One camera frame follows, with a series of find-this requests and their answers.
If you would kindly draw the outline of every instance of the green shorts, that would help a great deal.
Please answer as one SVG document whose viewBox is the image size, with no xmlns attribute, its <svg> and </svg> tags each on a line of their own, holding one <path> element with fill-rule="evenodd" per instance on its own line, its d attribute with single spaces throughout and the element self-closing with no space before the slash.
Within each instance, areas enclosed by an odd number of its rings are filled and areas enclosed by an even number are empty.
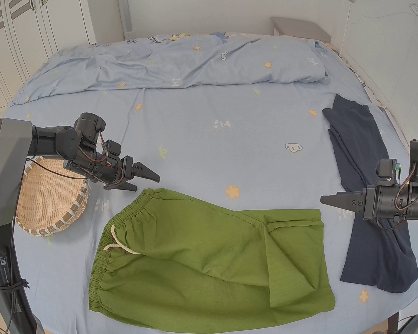
<svg viewBox="0 0 418 334">
<path fill-rule="evenodd" d="M 90 310 L 181 333 L 278 326 L 334 304 L 318 209 L 235 212 L 167 189 L 108 222 L 89 284 Z"/>
</svg>

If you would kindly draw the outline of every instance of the wicker basket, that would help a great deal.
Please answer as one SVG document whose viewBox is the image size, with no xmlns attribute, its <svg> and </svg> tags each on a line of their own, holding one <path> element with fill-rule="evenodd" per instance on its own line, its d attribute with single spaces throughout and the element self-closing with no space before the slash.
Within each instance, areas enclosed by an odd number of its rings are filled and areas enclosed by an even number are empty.
<svg viewBox="0 0 418 334">
<path fill-rule="evenodd" d="M 38 157 L 36 161 L 57 173 L 78 177 L 63 168 L 62 160 Z M 16 222 L 39 237 L 65 230 L 84 212 L 88 192 L 88 180 L 61 177 L 30 163 L 23 174 Z"/>
</svg>

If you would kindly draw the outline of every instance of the white wardrobe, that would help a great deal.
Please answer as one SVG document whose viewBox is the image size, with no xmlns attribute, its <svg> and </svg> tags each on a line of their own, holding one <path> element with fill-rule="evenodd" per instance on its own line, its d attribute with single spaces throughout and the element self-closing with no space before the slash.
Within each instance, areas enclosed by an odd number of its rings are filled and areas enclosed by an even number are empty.
<svg viewBox="0 0 418 334">
<path fill-rule="evenodd" d="M 118 0 L 0 0 L 0 115 L 58 50 L 123 40 Z"/>
</svg>

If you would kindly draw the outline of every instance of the navy clothing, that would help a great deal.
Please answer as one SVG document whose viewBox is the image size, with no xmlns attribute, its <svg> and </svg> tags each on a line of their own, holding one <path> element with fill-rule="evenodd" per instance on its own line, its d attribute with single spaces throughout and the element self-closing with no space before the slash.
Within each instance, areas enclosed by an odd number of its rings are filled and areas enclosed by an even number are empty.
<svg viewBox="0 0 418 334">
<path fill-rule="evenodd" d="M 333 108 L 323 109 L 323 114 L 331 124 L 329 134 L 344 189 L 355 192 L 375 184 L 375 167 L 389 154 L 368 106 L 336 94 Z M 396 225 L 388 219 L 379 222 L 384 228 Z M 417 278 L 407 222 L 394 230 L 382 230 L 375 220 L 364 220 L 356 213 L 340 280 L 405 292 Z"/>
</svg>

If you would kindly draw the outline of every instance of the nightstand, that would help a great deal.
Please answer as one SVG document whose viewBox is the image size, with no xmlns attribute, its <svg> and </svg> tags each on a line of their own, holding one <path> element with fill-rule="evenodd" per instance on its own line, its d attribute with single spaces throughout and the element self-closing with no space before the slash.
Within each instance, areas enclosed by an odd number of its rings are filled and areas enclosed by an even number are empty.
<svg viewBox="0 0 418 334">
<path fill-rule="evenodd" d="M 277 32 L 280 36 L 287 35 L 331 42 L 331 36 L 314 22 L 287 17 L 272 17 L 271 21 L 274 24 L 274 35 Z"/>
</svg>

